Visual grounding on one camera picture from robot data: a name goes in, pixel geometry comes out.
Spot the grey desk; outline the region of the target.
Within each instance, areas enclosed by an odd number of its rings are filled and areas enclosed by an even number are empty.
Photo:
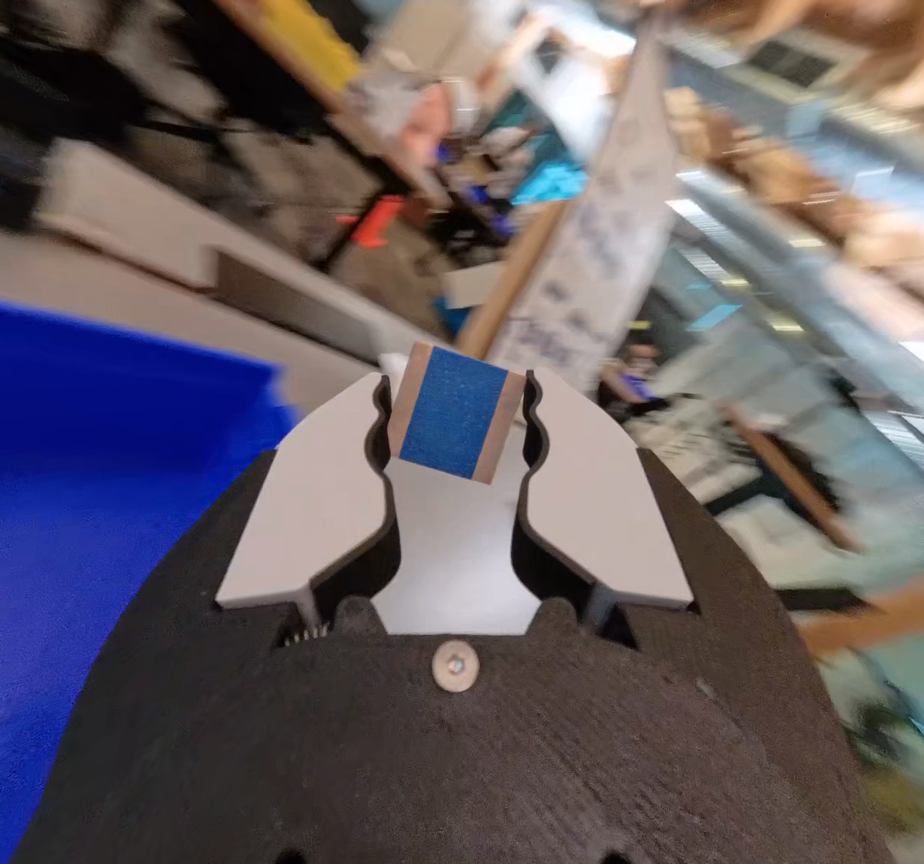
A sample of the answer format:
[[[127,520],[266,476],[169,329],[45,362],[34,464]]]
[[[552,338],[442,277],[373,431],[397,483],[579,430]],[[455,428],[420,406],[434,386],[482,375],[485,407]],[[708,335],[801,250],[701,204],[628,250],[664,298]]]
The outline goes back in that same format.
[[[307,414],[382,357],[447,345],[421,283],[389,249],[350,248],[334,278],[89,145],[51,155],[36,228],[2,233],[2,298],[262,358]],[[491,485],[388,466],[402,563],[375,599],[391,632],[514,635],[536,607],[509,547],[523,430]]]

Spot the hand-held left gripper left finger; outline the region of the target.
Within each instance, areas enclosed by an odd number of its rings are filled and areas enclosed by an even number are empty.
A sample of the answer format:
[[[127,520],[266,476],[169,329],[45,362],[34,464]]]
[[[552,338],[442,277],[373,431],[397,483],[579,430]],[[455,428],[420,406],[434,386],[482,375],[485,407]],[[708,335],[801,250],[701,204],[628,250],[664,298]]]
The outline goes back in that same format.
[[[346,599],[371,599],[401,563],[389,378],[373,373],[311,412],[276,447],[215,601],[294,605],[332,625]]]

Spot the yellow storage bin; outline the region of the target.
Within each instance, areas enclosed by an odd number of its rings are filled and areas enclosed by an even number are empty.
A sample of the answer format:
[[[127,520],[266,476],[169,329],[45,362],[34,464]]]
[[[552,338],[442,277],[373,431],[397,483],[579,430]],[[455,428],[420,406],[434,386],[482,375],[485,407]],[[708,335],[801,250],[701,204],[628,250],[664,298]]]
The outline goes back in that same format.
[[[356,50],[308,0],[259,0],[260,24],[300,66],[337,94],[361,71]]]

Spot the orange traffic cone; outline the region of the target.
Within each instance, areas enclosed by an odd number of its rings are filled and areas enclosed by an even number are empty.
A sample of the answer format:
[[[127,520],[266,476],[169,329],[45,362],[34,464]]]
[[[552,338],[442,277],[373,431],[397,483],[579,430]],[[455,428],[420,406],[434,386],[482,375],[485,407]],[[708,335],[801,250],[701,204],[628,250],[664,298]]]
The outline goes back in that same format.
[[[399,195],[375,194],[361,209],[337,217],[341,226],[338,244],[376,249],[386,245],[391,225],[403,209],[406,198]]]

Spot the blue plastic bin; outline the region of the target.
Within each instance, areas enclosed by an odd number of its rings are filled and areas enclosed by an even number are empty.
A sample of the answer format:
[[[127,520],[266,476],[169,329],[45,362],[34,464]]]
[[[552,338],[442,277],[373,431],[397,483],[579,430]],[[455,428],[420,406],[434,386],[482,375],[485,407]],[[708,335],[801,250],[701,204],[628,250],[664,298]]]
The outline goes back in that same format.
[[[283,366],[1,308],[1,860],[150,572],[295,424]]]

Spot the blue striped wooden cube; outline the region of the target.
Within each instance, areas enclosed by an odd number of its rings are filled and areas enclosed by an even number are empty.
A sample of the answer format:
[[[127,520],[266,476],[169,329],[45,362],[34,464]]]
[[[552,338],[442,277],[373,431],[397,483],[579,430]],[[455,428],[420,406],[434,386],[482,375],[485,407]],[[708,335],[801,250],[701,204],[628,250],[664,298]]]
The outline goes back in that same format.
[[[417,342],[392,402],[390,453],[492,484],[525,387],[524,374]]]

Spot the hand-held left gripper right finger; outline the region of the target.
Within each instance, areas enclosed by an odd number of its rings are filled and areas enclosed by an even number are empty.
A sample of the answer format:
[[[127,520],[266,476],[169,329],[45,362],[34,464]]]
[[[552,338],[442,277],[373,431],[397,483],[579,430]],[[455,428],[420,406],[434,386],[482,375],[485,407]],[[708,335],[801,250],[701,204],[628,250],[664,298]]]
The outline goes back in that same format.
[[[614,611],[687,611],[687,575],[629,434],[547,368],[526,374],[513,569],[537,599],[563,599],[602,632]]]

